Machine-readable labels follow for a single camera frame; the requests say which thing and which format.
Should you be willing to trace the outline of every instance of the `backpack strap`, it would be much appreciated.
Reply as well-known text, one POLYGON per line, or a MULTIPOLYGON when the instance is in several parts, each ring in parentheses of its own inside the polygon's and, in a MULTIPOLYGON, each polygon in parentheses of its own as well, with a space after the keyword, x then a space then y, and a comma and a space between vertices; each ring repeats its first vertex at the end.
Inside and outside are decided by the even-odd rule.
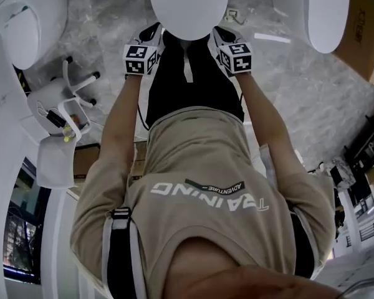
POLYGON ((296 261, 295 275, 310 279, 315 268, 315 259, 312 246, 298 215, 291 212, 292 225, 294 226, 296 261))
POLYGON ((138 231, 128 207, 107 217, 103 232, 102 279, 112 299, 146 299, 138 231))

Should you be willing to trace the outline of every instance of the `beige t-shirt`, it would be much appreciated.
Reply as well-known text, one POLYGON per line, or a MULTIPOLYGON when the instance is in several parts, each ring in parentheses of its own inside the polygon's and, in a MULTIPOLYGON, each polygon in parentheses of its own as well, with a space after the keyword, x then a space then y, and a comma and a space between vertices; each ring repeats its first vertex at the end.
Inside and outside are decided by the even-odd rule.
POLYGON ((228 113, 195 108, 156 122, 144 174, 127 187, 126 170, 99 159, 87 176, 70 243, 99 289, 103 224, 108 211, 120 206, 132 209, 152 299, 161 298, 172 256, 190 237, 214 242, 241 265, 293 274, 295 239, 286 201, 304 213, 320 260, 331 251, 332 189, 300 174, 281 180, 276 191, 252 167, 244 127, 228 113))

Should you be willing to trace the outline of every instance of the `person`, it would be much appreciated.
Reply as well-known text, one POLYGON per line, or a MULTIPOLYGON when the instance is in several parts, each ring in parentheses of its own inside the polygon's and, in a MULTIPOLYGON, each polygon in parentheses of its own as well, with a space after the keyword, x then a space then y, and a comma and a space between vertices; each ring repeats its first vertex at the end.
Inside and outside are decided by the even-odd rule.
MULTIPOLYGON (((332 185, 307 174, 277 110, 250 73, 236 74, 257 142, 274 165, 272 185, 252 167, 244 110, 208 37, 186 50, 193 83, 179 40, 165 31, 163 42, 141 179, 128 180, 141 76, 126 79, 103 129, 70 238, 82 271, 103 292, 103 226, 108 213, 127 206, 150 299, 338 297, 309 280, 335 236, 332 185)), ((121 271, 118 278, 122 288, 121 271)))

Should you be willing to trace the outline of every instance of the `marble floor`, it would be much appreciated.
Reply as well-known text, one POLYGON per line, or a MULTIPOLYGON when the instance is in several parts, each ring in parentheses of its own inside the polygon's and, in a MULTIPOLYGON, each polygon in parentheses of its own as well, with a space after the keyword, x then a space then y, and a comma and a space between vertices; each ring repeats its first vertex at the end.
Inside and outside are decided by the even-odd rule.
MULTIPOLYGON (((245 19, 242 26, 231 26, 251 42, 252 74, 284 118, 306 167, 313 168, 340 154, 364 124, 365 115, 373 112, 374 86, 333 55, 322 55, 297 40, 274 12, 272 0, 229 0, 229 6, 240 10, 240 21, 245 19), (255 33, 288 37, 291 43, 258 40, 255 33)), ((123 86, 123 46, 136 29, 154 21, 155 14, 150 0, 69 0, 68 13, 67 27, 58 45, 25 75, 32 89, 40 88, 53 76, 61 76, 61 61, 69 55, 74 58, 71 82, 99 71, 101 78, 80 95, 97 100, 87 114, 103 125, 123 86)), ((209 46, 215 54, 212 39, 209 46)), ((188 65, 186 75, 191 76, 188 65)), ((144 77, 141 86, 143 116, 152 79, 144 77)), ((247 133, 252 134, 248 114, 246 122, 247 133)), ((79 143, 99 142, 99 125, 94 124, 79 143)), ((136 140, 146 135, 137 118, 136 140)))

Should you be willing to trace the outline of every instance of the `cardboard box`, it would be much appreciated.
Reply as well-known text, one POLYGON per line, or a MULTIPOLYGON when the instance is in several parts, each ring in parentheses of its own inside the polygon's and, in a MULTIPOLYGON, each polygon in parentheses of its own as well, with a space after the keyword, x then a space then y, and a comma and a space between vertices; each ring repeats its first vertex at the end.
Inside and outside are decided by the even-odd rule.
POLYGON ((147 153, 147 142, 135 142, 136 145, 136 158, 132 168, 132 178, 134 180, 140 179, 143 176, 145 156, 147 153))
POLYGON ((78 146, 74 154, 74 181, 75 186, 70 190, 80 196, 85 184, 87 173, 100 155, 100 145, 92 144, 78 146))
POLYGON ((350 0, 345 32, 334 54, 374 84, 374 0, 350 0))

